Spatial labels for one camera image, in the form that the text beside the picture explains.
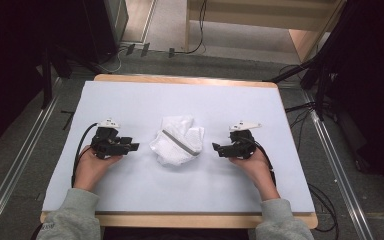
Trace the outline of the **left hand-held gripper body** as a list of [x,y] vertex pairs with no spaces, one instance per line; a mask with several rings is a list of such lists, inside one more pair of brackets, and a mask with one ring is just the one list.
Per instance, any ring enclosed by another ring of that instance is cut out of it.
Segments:
[[119,124],[109,118],[97,124],[97,130],[92,138],[91,147],[95,155],[105,159],[110,155],[109,149],[115,145]]

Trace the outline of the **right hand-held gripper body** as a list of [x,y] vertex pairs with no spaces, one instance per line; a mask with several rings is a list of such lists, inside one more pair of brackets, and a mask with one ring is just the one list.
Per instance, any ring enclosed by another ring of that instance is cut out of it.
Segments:
[[256,149],[256,142],[251,129],[260,128],[261,123],[240,121],[229,127],[231,145],[225,150],[226,157],[248,159]]

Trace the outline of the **white mesh laundry bag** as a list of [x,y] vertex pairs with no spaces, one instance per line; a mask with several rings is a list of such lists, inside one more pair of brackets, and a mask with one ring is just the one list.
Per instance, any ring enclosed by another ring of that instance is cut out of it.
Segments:
[[203,150],[203,127],[194,127],[191,115],[162,119],[156,138],[149,144],[161,165],[180,166],[194,160]]

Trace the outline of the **person's left hand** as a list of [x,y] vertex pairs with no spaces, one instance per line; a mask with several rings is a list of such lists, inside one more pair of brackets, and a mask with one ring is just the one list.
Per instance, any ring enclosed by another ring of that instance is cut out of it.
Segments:
[[92,147],[87,145],[81,152],[73,187],[91,192],[107,170],[121,159],[122,156],[100,159],[95,155]]

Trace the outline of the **person's right hand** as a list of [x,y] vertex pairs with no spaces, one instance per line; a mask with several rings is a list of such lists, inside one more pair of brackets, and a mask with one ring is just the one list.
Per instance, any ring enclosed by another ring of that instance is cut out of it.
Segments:
[[246,173],[257,188],[262,201],[280,198],[271,177],[268,160],[259,149],[248,159],[231,157],[230,161]]

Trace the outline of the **black tripod stand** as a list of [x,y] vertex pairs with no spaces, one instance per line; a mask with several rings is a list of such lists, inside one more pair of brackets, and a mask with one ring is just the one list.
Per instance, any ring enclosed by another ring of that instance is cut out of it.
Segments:
[[41,58],[43,80],[42,109],[48,107],[53,98],[51,68],[54,68],[58,76],[69,78],[72,74],[72,69],[68,63],[68,60],[77,62],[95,74],[101,73],[97,67],[93,66],[90,62],[87,62],[85,59],[81,58],[75,53],[52,42],[46,42],[43,47]]
[[309,90],[314,85],[317,85],[317,92],[315,95],[315,111],[321,120],[324,120],[323,101],[328,87],[328,82],[330,81],[330,74],[333,69],[334,52],[339,46],[337,39],[344,31],[349,16],[347,0],[338,1],[339,3],[334,8],[332,15],[327,22],[328,27],[330,27],[333,23],[336,23],[336,25],[333,27],[332,32],[321,49],[307,61],[293,67],[277,77],[269,79],[269,82],[279,83],[292,77],[293,75],[298,75],[300,72],[306,71],[305,75],[300,80],[300,86],[304,90]]

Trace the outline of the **dark cabinet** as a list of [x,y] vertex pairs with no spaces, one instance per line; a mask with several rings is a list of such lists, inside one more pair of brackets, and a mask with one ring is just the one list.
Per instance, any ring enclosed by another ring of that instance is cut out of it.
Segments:
[[114,56],[129,20],[125,0],[83,0],[92,37],[92,60],[103,63]]

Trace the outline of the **light wooden shelf unit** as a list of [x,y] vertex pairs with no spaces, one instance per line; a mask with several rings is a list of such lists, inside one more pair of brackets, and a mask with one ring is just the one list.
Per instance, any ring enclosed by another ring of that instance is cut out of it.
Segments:
[[347,0],[208,0],[209,22],[288,29],[301,62],[336,26]]

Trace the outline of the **metal floor rail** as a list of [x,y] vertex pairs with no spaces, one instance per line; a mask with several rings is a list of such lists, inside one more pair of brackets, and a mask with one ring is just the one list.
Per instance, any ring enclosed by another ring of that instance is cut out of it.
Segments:
[[297,140],[319,228],[328,229],[330,221],[334,240],[375,240],[327,126],[310,107],[304,110]]
[[5,178],[0,185],[0,216],[5,209],[5,206],[8,203],[15,189],[15,186],[21,177],[30,159],[30,156],[55,108],[62,87],[63,80],[61,77],[57,77],[51,86],[51,90],[54,92],[54,95],[51,97],[49,104],[39,112],[33,126],[31,127],[27,137],[23,142],[23,145],[15,156],[13,163],[11,164]]

